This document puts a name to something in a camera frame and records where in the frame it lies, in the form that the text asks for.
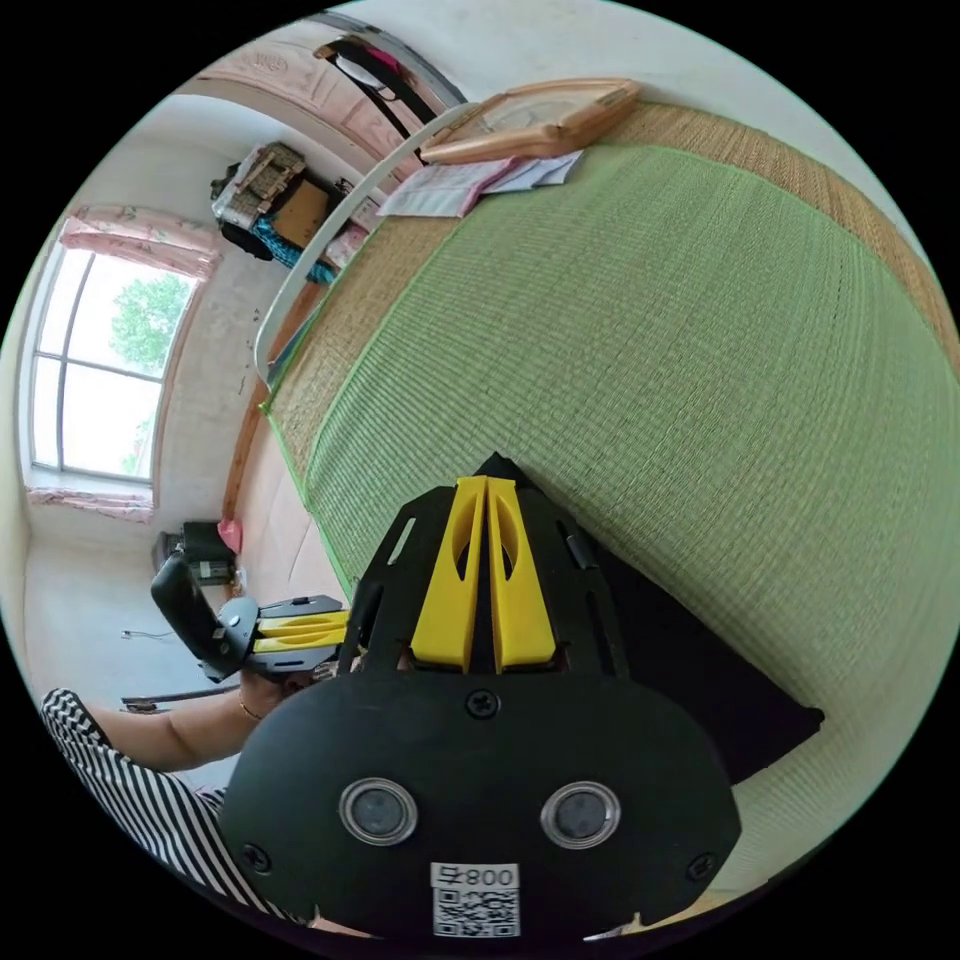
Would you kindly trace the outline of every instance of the striped shirt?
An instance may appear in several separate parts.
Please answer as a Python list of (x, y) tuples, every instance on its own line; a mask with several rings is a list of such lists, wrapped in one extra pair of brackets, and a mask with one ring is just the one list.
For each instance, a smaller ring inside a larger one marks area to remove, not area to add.
[(40, 715), (83, 785), (151, 857), (220, 896), (304, 922), (257, 896), (230, 858), (217, 825), (223, 790), (193, 790), (173, 774), (138, 766), (113, 749), (69, 690), (48, 693)]

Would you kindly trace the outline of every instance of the window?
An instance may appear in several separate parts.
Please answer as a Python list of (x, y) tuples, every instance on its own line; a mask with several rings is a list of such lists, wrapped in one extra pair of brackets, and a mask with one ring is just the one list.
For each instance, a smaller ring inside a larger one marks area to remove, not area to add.
[(197, 281), (60, 248), (35, 342), (34, 466), (149, 485), (164, 370)]

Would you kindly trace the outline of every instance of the pink bag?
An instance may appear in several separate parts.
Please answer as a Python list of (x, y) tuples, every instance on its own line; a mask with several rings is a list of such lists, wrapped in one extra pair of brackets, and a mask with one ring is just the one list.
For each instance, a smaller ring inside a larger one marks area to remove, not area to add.
[(217, 533), (220, 539), (239, 556), (240, 548), (243, 546), (243, 527), (239, 520), (223, 519), (217, 524)]

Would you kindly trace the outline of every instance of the pink curtain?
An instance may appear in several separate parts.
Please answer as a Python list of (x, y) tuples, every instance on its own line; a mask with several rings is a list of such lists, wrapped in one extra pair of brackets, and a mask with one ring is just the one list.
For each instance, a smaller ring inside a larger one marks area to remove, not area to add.
[(153, 519), (153, 497), (150, 494), (100, 494), (79, 490), (34, 488), (27, 491), (29, 503), (54, 504), (74, 507), (89, 513), (99, 513), (115, 520), (149, 523)]
[(222, 256), (214, 231), (146, 207), (79, 207), (67, 218), (60, 243), (200, 280), (213, 276)]

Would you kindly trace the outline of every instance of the qr code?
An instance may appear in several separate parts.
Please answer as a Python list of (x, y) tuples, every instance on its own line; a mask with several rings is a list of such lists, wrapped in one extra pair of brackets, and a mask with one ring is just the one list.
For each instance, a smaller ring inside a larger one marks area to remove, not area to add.
[(433, 932), (439, 937), (519, 936), (520, 891), (434, 889)]

